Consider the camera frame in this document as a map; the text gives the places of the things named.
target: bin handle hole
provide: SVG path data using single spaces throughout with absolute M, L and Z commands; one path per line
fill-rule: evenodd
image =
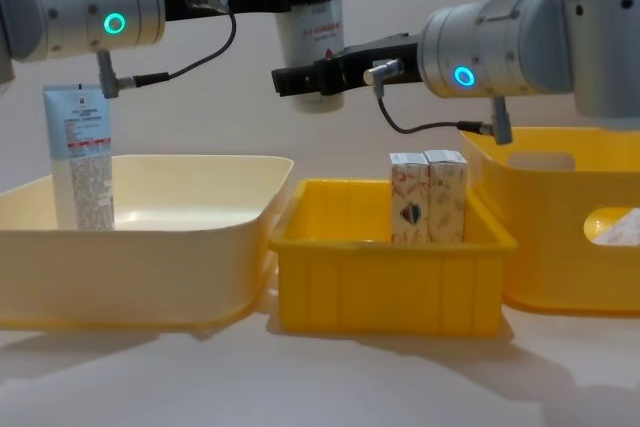
M 514 152 L 507 165 L 521 170 L 575 171 L 576 159 L 565 152 Z
M 609 247 L 640 246 L 640 208 L 600 208 L 584 223 L 584 234 L 593 244 Z

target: metal cylinder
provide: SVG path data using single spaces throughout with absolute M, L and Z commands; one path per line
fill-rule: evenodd
M 192 9 L 215 10 L 221 14 L 229 13 L 227 0 L 186 0 L 186 3 Z
M 564 0 L 564 14 L 578 112 L 640 116 L 640 0 Z
M 23 62 L 154 44 L 164 0 L 2 0 L 7 38 Z
M 523 16 L 492 19 L 487 4 L 436 12 L 418 46 L 420 73 L 440 97 L 493 97 L 535 93 L 522 71 Z

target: robotic arm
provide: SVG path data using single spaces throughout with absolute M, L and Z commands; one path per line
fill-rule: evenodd
M 295 69 L 274 71 L 274 82 L 283 96 L 316 87 L 333 94 L 369 84 L 380 98 L 387 80 L 422 81 L 440 97 L 488 97 L 498 108 L 508 96 L 574 92 L 580 114 L 605 127 L 633 128 L 640 119 L 640 82 L 634 78 L 640 69 L 637 2 L 489 0 L 443 9 L 410 38 L 415 47 L 410 52 L 406 45 L 398 49 L 385 41 L 380 49 L 373 43 L 307 67 L 305 84 L 290 82 L 296 80 Z M 368 68 L 362 80 L 340 82 L 356 78 L 363 64 Z M 506 109 L 494 113 L 497 124 L 508 127 Z
M 228 12 L 288 12 L 327 0 L 0 0 L 0 87 L 14 78 L 12 60 L 34 62 L 97 53 L 103 91 L 117 84 L 109 52 L 162 39 L 165 22 Z

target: yellow plastic bin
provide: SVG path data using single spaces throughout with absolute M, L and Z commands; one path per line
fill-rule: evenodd
M 514 143 L 466 135 L 473 189 L 514 235 L 505 296 L 527 310 L 640 314 L 640 247 L 592 241 L 640 206 L 640 134 L 515 129 Z
M 489 336 L 516 243 L 470 194 L 458 245 L 390 238 L 385 181 L 302 183 L 271 238 L 285 330 Z

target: white object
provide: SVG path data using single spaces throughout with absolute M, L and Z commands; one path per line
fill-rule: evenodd
M 296 6 L 276 18 L 287 67 L 300 67 L 329 58 L 344 49 L 342 0 Z M 331 97 L 306 94 L 300 100 L 318 108 L 338 109 L 344 105 L 341 94 Z
M 451 150 L 429 150 L 429 239 L 435 243 L 464 241 L 467 161 Z
M 599 245 L 640 245 L 640 209 L 633 209 L 596 240 Z
M 51 178 L 0 196 L 0 326 L 209 328 L 251 307 L 292 162 L 114 158 L 115 232 L 56 231 Z
M 61 230 L 113 230 L 111 105 L 99 86 L 43 91 Z
M 391 154 L 391 241 L 427 242 L 429 162 L 423 154 Z

